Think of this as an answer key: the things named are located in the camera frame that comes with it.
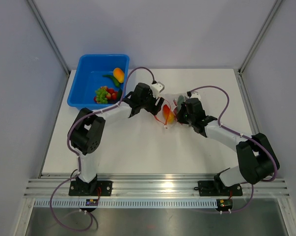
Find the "grey fake fish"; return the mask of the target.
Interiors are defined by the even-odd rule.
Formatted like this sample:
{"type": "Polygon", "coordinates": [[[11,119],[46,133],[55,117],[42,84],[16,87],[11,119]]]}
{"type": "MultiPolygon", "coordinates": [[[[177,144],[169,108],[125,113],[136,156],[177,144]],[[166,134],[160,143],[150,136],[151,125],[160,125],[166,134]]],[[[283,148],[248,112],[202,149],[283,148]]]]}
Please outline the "grey fake fish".
{"type": "Polygon", "coordinates": [[[185,101],[185,96],[180,95],[177,99],[177,109],[180,110],[182,103],[185,101]]]}

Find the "clear zip top bag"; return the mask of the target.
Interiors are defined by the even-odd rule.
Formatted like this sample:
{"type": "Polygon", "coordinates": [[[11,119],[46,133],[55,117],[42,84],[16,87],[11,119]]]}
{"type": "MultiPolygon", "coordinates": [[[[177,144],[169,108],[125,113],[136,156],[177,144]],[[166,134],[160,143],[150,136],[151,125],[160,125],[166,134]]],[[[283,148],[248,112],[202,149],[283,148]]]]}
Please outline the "clear zip top bag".
{"type": "Polygon", "coordinates": [[[158,123],[162,124],[165,129],[170,129],[178,123],[177,122],[177,114],[178,114],[179,110],[177,109],[177,99],[180,95],[185,96],[185,101],[188,99],[187,93],[179,93],[179,94],[166,93],[166,94],[161,95],[161,98],[163,98],[164,101],[161,106],[161,110],[158,112],[157,115],[154,116],[154,118],[158,123]],[[175,121],[172,124],[168,124],[168,125],[165,124],[165,119],[162,114],[162,108],[164,105],[168,105],[170,107],[171,111],[175,115],[175,121]]]}

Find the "green fake chili pepper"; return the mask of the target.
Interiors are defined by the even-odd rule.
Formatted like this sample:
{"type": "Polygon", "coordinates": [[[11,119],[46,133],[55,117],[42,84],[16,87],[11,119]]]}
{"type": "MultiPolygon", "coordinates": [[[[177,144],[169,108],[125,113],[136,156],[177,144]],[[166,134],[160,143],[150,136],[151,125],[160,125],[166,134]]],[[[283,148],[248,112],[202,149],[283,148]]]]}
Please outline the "green fake chili pepper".
{"type": "Polygon", "coordinates": [[[103,75],[103,77],[111,79],[112,82],[114,83],[114,85],[115,85],[117,88],[120,87],[120,83],[118,82],[118,80],[117,80],[113,75],[103,75]]]}

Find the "red fake strawberry bunch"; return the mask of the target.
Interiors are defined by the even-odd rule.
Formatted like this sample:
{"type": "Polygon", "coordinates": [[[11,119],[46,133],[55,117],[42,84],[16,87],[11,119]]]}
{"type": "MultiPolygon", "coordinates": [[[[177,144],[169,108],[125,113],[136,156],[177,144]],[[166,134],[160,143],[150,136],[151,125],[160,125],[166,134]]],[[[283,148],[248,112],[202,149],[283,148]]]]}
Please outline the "red fake strawberry bunch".
{"type": "Polygon", "coordinates": [[[113,104],[117,101],[117,91],[115,91],[113,88],[108,88],[108,103],[107,104],[113,104]]]}

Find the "yellow orange fake mango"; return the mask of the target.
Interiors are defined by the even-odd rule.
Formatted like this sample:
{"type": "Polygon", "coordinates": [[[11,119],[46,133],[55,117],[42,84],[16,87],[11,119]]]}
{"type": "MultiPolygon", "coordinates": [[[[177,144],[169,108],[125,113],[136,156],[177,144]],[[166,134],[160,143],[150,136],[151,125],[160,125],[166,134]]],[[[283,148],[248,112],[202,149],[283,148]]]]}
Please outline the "yellow orange fake mango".
{"type": "Polygon", "coordinates": [[[113,76],[116,78],[116,80],[122,84],[124,83],[124,79],[125,79],[125,73],[122,69],[120,68],[115,68],[113,70],[113,76]]]}

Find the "green fake lettuce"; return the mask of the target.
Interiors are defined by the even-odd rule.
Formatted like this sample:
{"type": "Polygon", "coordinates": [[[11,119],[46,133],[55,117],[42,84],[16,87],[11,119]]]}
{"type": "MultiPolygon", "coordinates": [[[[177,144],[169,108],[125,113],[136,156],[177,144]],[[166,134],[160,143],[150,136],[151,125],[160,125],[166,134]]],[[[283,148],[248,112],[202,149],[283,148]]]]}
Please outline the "green fake lettuce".
{"type": "Polygon", "coordinates": [[[107,104],[108,103],[108,87],[107,86],[103,86],[100,87],[99,89],[97,89],[95,91],[96,96],[94,97],[94,101],[97,104],[107,104]]]}

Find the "dark green fake leaf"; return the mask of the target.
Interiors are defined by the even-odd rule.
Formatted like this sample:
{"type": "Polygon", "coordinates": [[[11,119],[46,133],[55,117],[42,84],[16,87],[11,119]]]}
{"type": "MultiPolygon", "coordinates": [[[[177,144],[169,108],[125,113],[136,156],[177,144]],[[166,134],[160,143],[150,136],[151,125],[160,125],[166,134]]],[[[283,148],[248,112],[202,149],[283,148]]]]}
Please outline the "dark green fake leaf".
{"type": "Polygon", "coordinates": [[[122,91],[122,89],[119,89],[119,91],[117,92],[117,97],[116,97],[116,99],[117,99],[117,100],[120,100],[120,99],[122,98],[122,95],[123,95],[123,91],[122,91]]]}

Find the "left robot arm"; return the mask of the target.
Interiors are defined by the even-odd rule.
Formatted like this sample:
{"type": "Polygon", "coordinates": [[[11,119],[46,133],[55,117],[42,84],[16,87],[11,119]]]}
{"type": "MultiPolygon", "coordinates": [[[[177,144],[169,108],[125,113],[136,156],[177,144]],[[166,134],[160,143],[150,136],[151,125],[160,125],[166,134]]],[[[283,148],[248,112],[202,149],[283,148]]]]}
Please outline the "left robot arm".
{"type": "Polygon", "coordinates": [[[138,83],[134,91],[129,92],[122,101],[105,109],[92,111],[83,108],[67,135],[69,149],[77,155],[78,172],[70,177],[69,196],[99,196],[102,186],[98,183],[98,175],[91,155],[100,145],[104,127],[125,118],[137,115],[142,109],[157,115],[164,99],[160,93],[164,85],[156,82],[152,85],[138,83]]]}

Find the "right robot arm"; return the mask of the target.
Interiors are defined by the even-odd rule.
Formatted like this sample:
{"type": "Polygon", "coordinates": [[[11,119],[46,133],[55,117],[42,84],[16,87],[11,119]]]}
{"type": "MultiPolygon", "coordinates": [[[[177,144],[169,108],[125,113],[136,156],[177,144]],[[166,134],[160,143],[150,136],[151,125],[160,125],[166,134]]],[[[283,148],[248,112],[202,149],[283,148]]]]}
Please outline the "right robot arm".
{"type": "Polygon", "coordinates": [[[206,115],[198,98],[179,103],[176,118],[197,134],[216,140],[237,154],[237,166],[217,173],[213,180],[198,182],[200,196],[241,196],[241,183],[256,184],[277,174],[280,164],[266,135],[247,136],[225,127],[217,118],[206,115]]]}

